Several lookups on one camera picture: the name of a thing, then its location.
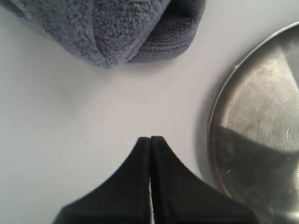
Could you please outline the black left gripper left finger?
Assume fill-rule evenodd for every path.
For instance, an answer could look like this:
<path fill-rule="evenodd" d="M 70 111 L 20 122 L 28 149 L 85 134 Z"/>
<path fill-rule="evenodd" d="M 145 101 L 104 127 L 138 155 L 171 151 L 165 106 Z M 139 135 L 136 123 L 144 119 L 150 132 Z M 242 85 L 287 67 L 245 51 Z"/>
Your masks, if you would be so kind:
<path fill-rule="evenodd" d="M 140 137 L 122 165 L 99 187 L 64 206 L 56 224 L 149 224 L 150 138 Z"/>

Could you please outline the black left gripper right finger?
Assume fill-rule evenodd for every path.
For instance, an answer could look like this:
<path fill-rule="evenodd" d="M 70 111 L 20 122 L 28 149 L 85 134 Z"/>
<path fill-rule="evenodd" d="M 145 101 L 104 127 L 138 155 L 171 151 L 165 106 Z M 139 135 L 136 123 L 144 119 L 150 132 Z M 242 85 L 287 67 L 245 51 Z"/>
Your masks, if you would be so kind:
<path fill-rule="evenodd" d="M 151 137 L 150 184 L 156 224 L 257 224 L 254 212 L 194 175 L 165 138 Z"/>

